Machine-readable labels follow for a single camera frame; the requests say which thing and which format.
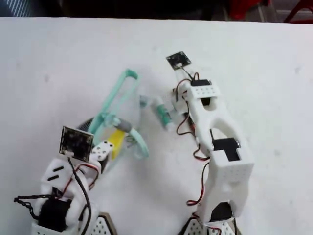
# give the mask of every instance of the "mint green plastic part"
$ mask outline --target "mint green plastic part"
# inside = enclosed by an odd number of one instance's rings
[[[170,114],[168,113],[164,104],[160,104],[156,108],[156,112],[162,122],[162,125],[165,127],[168,123],[172,122]]]
[[[127,77],[132,77],[135,79],[135,83],[133,86],[128,90],[127,93],[125,93],[122,98],[119,100],[119,102],[111,109],[111,111],[108,111],[110,105],[112,104],[114,98],[118,94],[118,91],[121,89],[124,81]],[[126,69],[119,77],[116,85],[113,87],[112,91],[108,95],[108,97],[105,99],[105,101],[102,104],[102,108],[100,112],[93,118],[89,128],[88,132],[94,134],[93,137],[93,144],[98,145],[100,141],[100,136],[104,132],[105,128],[113,125],[116,122],[116,112],[118,111],[119,107],[125,102],[125,100],[129,99],[130,96],[133,94],[133,92],[136,90],[140,82],[140,78],[138,77],[138,74],[130,69]],[[137,132],[133,132],[134,136],[132,135],[132,131],[130,132],[130,135],[134,137],[134,139],[137,141],[137,144],[139,145],[139,148],[142,151],[142,154],[144,157],[149,156],[148,147],[141,137],[141,135]]]

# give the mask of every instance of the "white surface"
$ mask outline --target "white surface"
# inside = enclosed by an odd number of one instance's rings
[[[62,126],[94,115],[127,67],[149,94],[170,92],[177,82],[165,57],[181,50],[200,78],[218,82],[255,154],[243,234],[313,230],[311,25],[5,18],[0,32],[1,234],[30,231],[13,198],[39,192]],[[92,199],[120,235],[176,234],[195,210],[185,202],[200,193],[203,163],[191,137],[164,132],[151,112],[142,130],[151,157],[123,158]]]

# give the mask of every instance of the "white bracket with holes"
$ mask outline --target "white bracket with holes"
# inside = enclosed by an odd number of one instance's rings
[[[235,233],[228,223],[219,223],[203,228],[197,219],[191,219],[184,235],[235,235]]]
[[[111,142],[103,141],[92,149],[89,161],[103,161],[107,156],[111,158],[113,149]]]
[[[36,222],[32,222],[31,235],[77,235],[78,225],[67,229],[63,232],[54,231],[45,227],[39,226]]]
[[[217,86],[207,85],[207,86],[190,86],[187,91],[188,96],[192,99],[202,99],[202,98],[211,98],[218,97],[221,93]]]
[[[90,235],[112,235],[104,218],[98,217]]]

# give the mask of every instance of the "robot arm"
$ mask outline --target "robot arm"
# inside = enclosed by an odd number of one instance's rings
[[[41,178],[41,194],[50,194],[54,197],[37,199],[34,213],[38,215],[38,221],[34,221],[32,226],[32,231],[35,234],[37,234],[35,231],[41,231],[47,235],[55,234],[52,231],[59,231],[59,234],[80,234],[78,232],[79,227],[82,230],[88,220],[89,226],[85,234],[90,234],[96,223],[99,216],[97,206],[91,204],[91,215],[89,215],[89,210],[85,209],[86,197],[76,177],[79,178],[88,194],[95,181],[110,164],[114,145],[108,141],[100,142],[91,150],[91,153],[89,148],[86,148],[89,156],[85,158],[82,149],[80,149],[84,143],[76,138],[81,134],[86,135],[85,132],[64,127],[60,153],[63,152],[65,157],[53,159]],[[79,142],[79,151],[72,141]],[[75,177],[73,169],[67,161],[68,157],[73,164]]]
[[[240,216],[246,203],[254,159],[214,81],[196,80],[196,76],[192,76],[191,62],[183,52],[167,60],[179,81],[176,97],[172,99],[173,106],[182,114],[188,105],[196,140],[202,152],[210,157],[205,193],[196,214],[205,226],[230,221]],[[214,139],[213,128],[226,137]]]

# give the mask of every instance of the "perforated white plate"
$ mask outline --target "perforated white plate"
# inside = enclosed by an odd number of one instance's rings
[[[228,223],[217,224],[214,227],[222,231],[221,235],[235,235]],[[220,235],[220,230],[218,229],[209,228],[209,235]],[[196,219],[192,219],[190,220],[184,235],[206,235],[206,232],[205,230],[203,231],[202,226]]]
[[[104,218],[98,217],[90,235],[112,235]]]
[[[194,99],[217,97],[220,95],[218,87],[213,85],[190,87],[189,89],[191,97]]]

